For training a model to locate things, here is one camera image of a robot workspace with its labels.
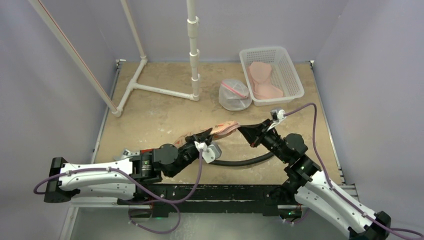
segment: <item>beige table surface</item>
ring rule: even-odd
[[[123,64],[113,95],[117,105],[124,94],[128,82],[134,75],[139,63]],[[270,110],[280,106],[286,112],[306,103],[318,106],[316,144],[324,160],[330,177],[340,184],[338,166],[331,144],[329,132],[321,109],[315,78],[309,64],[296,64],[295,68],[303,84],[305,94],[290,103],[268,106],[252,105],[243,111],[228,111],[218,102],[218,91],[223,79],[238,79],[246,82],[240,63],[200,63],[201,75],[200,100],[198,102],[178,97],[134,90],[124,107],[121,117],[110,112],[104,124],[95,163],[112,162],[124,148],[130,151],[158,148],[162,144],[173,143],[179,136],[190,131],[212,127],[216,124],[235,120],[242,125],[257,124],[270,118]],[[191,67],[188,62],[148,63],[138,83],[178,92],[191,93]],[[308,145],[306,154],[318,163],[312,147],[312,123],[314,108],[287,117],[276,127],[281,136],[289,133],[301,134]],[[220,160],[239,161],[265,154],[263,146],[249,147],[243,136],[236,131],[218,141],[222,149]],[[163,183],[194,183],[198,172],[198,160],[186,167],[173,178],[164,177]],[[282,184],[286,179],[283,164],[278,158],[259,163],[253,167],[229,168],[203,164],[200,183],[202,184]]]

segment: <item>black tube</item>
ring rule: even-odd
[[[261,163],[265,160],[268,160],[272,158],[274,154],[272,152],[268,152],[267,154],[264,154],[262,156],[257,156],[252,159],[247,159],[243,161],[224,161],[224,160],[214,160],[209,164],[217,165],[217,166],[224,166],[224,167],[243,167],[243,166],[249,166],[253,164]]]

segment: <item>purple cable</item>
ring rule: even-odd
[[[198,187],[198,185],[199,185],[200,178],[201,178],[201,175],[202,175],[202,160],[203,160],[203,158],[202,158],[202,152],[203,152],[203,150],[202,150],[202,149],[200,149],[200,150],[199,150],[199,170],[198,170],[198,174],[197,174],[196,182],[194,183],[193,188],[192,188],[192,189],[191,189],[191,191],[188,193],[188,195],[187,195],[187,196],[185,196],[185,197],[183,197],[183,198],[182,198],[182,199],[180,199],[180,200],[167,200],[167,199],[163,199],[163,198],[161,198],[160,196],[158,196],[158,195],[154,194],[153,192],[149,191],[147,188],[145,188],[144,186],[142,186],[142,185],[141,185],[140,183],[138,183],[136,180],[134,180],[133,178],[131,178],[128,174],[126,174],[125,172],[123,172],[122,170],[119,170],[119,169],[117,169],[117,168],[93,167],[93,168],[85,168],[85,169],[70,170],[70,171],[69,171],[69,174],[76,174],[76,173],[82,173],[82,172],[98,172],[98,171],[102,171],[102,172],[104,172],[104,171],[108,171],[108,170],[110,170],[111,172],[120,173],[121,175],[123,175],[124,177],[126,177],[128,180],[130,180],[133,184],[135,184],[135,185],[136,185],[139,189],[143,190],[144,192],[148,193],[150,196],[152,196],[153,198],[155,198],[155,199],[156,199],[156,200],[149,200],[149,201],[145,201],[145,202],[142,202],[142,203],[130,203],[130,204],[146,205],[146,204],[150,204],[150,203],[163,202],[163,203],[167,203],[167,204],[170,204],[171,206],[173,206],[173,208],[174,208],[174,209],[176,210],[176,212],[178,213],[178,221],[177,221],[176,225],[175,225],[173,228],[171,228],[171,229],[169,229],[169,230],[166,230],[166,231],[156,231],[156,230],[153,230],[153,229],[150,229],[150,228],[144,227],[144,226],[142,226],[142,225],[140,225],[140,224],[136,223],[135,221],[133,221],[133,220],[131,219],[131,216],[130,216],[130,215],[128,215],[129,220],[130,220],[130,223],[134,224],[135,226],[137,226],[137,227],[139,227],[139,228],[141,228],[141,229],[144,229],[144,230],[146,230],[146,231],[149,231],[149,232],[151,232],[151,233],[154,233],[154,234],[169,234],[169,233],[171,233],[172,231],[174,231],[175,229],[177,229],[178,225],[180,225],[180,222],[181,222],[181,213],[180,213],[180,210],[178,209],[178,207],[177,207],[175,204],[180,204],[180,203],[184,202],[185,200],[189,199],[189,198],[193,195],[193,193],[196,191],[196,188],[197,188],[197,187]],[[67,174],[68,174],[67,172],[63,172],[63,173],[59,173],[59,174],[56,174],[56,175],[50,176],[50,177],[48,177],[48,178],[46,178],[46,179],[42,180],[41,182],[39,182],[39,183],[38,183],[38,184],[34,187],[34,190],[33,190],[34,194],[37,194],[37,195],[44,195],[44,194],[45,194],[45,192],[38,191],[38,188],[39,188],[41,185],[43,185],[44,183],[46,183],[46,182],[48,182],[48,181],[50,181],[50,180],[60,178],[60,177],[65,176],[65,175],[67,175]]]
[[[362,211],[358,206],[356,206],[353,202],[351,202],[349,199],[347,199],[337,189],[335,189],[333,187],[333,184],[332,184],[332,182],[330,180],[329,173],[327,172],[327,168],[324,165],[324,162],[321,159],[320,154],[318,153],[317,145],[315,143],[315,129],[317,128],[317,113],[318,113],[317,105],[315,103],[313,103],[313,102],[310,102],[310,103],[307,103],[307,104],[305,104],[305,105],[303,105],[303,106],[301,106],[301,107],[299,107],[299,108],[297,108],[297,109],[295,109],[295,110],[293,110],[291,112],[286,113],[284,116],[287,117],[287,116],[290,116],[292,114],[295,114],[295,113],[299,112],[300,110],[302,110],[302,109],[304,109],[304,108],[306,108],[308,106],[311,106],[311,105],[313,106],[313,108],[315,110],[314,115],[313,115],[312,146],[313,146],[313,150],[315,151],[316,157],[318,158],[319,162],[321,163],[322,170],[324,171],[324,174],[325,174],[325,179],[327,179],[328,185],[333,189],[333,191],[340,198],[342,198],[346,203],[348,203],[349,205],[351,205],[358,212],[360,212],[361,214],[364,214],[364,211]],[[424,235],[422,233],[420,233],[420,232],[417,232],[417,231],[414,231],[414,230],[410,230],[410,229],[403,229],[403,228],[388,228],[388,227],[384,226],[383,224],[379,223],[378,221],[376,221],[375,219],[373,219],[372,217],[370,217],[368,215],[366,215],[365,217],[368,220],[370,220],[373,223],[375,223],[378,226],[380,226],[381,228],[383,228],[384,230],[388,231],[389,233],[391,233],[391,234],[393,234],[395,236],[398,236],[401,239],[405,239],[405,240],[424,240]],[[411,233],[411,234],[418,235],[419,237],[409,237],[409,236],[405,236],[405,235],[402,235],[402,234],[397,233],[397,232]]]

